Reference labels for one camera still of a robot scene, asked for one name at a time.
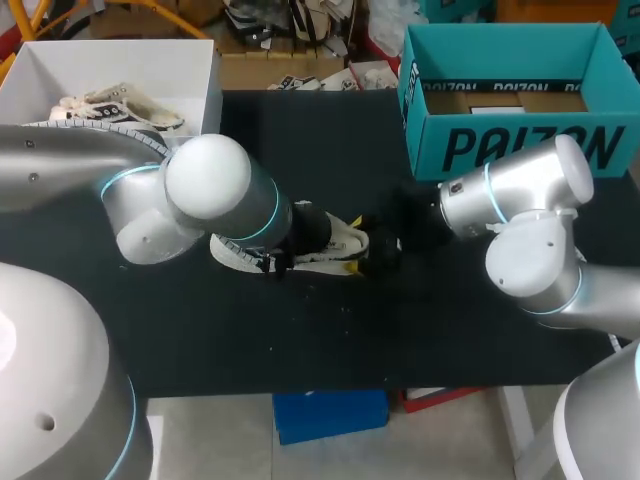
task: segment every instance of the black tablecloth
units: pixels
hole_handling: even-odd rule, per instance
[[[224,102],[222,132],[292,199],[349,220],[411,180],[395,92],[238,92]],[[590,261],[640,265],[638,218],[629,177],[597,181],[577,243]],[[501,296],[484,272],[488,241],[407,256],[383,282],[277,282],[221,267],[207,241],[165,264],[127,264],[90,192],[0,215],[0,261],[79,290],[151,397],[565,383],[611,353],[606,335],[541,327]]]

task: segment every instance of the red box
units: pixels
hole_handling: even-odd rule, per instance
[[[484,390],[484,388],[446,388],[439,392],[413,400],[408,400],[406,397],[406,390],[401,390],[398,392],[398,398],[400,399],[400,403],[405,411],[407,413],[413,413],[418,410],[433,407],[434,405],[440,405],[441,403],[455,400],[456,398],[465,397],[472,393],[479,392],[480,390]]]

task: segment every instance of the shoelace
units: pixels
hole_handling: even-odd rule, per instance
[[[74,113],[77,113],[80,116],[91,116],[91,117],[102,117],[107,116],[111,113],[118,113],[118,111],[109,111],[104,112],[94,105],[86,103],[84,100],[79,100],[75,97],[64,97],[60,100],[60,106],[69,110],[73,110]]]

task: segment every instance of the sneaker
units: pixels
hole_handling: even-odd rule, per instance
[[[51,109],[49,120],[83,118],[109,123],[139,122],[160,133],[181,135],[184,119],[163,108],[128,83],[121,83],[82,98],[64,97]]]
[[[296,202],[303,205],[308,202]],[[331,239],[327,246],[314,253],[293,258],[293,270],[324,273],[327,275],[353,275],[358,273],[357,263],[367,256],[369,236],[366,232],[347,225],[339,218],[325,212],[331,224]],[[277,252],[264,253],[242,249],[233,241],[211,236],[211,255],[219,263],[247,273],[277,272]]]

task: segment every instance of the gray robot arm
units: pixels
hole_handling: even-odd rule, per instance
[[[640,269],[594,265],[576,253],[575,209],[592,196],[580,147],[560,135],[441,184],[430,214],[457,238],[497,231],[489,278],[540,323],[636,339]]]
[[[570,212],[529,212],[501,228],[486,256],[491,281],[544,325],[640,338],[640,269],[579,258]]]
[[[0,126],[0,211],[91,187],[136,264],[176,257],[205,231],[288,258],[328,243],[326,215],[292,204],[234,140],[202,135],[172,153],[157,132],[135,128],[76,119]]]

